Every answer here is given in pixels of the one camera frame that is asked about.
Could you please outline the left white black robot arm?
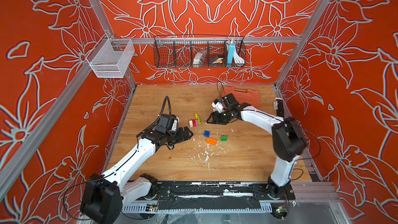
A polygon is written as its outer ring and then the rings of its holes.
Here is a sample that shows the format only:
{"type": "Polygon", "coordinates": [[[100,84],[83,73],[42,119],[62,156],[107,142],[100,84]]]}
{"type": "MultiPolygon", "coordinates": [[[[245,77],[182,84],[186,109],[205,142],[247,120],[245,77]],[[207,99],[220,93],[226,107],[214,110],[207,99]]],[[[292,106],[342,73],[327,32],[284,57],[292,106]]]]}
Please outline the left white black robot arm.
{"type": "Polygon", "coordinates": [[[81,218],[69,216],[80,222],[94,221],[112,224],[122,213],[123,207],[140,199],[160,200],[158,180],[147,173],[131,181],[133,174],[161,147],[173,150],[176,144],[188,141],[193,132],[180,127],[179,119],[171,109],[170,98],[164,98],[157,119],[137,136],[137,144],[112,168],[103,174],[92,174],[82,183],[84,193],[80,203],[81,218]]]}

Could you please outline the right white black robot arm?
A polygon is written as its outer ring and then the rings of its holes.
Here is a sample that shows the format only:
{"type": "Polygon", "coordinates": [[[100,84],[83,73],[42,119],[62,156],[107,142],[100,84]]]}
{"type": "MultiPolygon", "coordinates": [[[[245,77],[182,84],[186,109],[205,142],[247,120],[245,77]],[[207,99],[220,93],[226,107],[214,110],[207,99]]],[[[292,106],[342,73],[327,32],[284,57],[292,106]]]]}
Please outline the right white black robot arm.
{"type": "Polygon", "coordinates": [[[277,115],[263,112],[249,103],[239,103],[230,93],[212,102],[213,112],[206,120],[209,124],[226,125],[234,120],[252,123],[272,135],[276,154],[274,169],[267,180],[267,195],[278,200],[284,196],[291,184],[291,175],[308,142],[303,128],[293,117],[284,117],[283,101],[276,98],[277,115]]]}

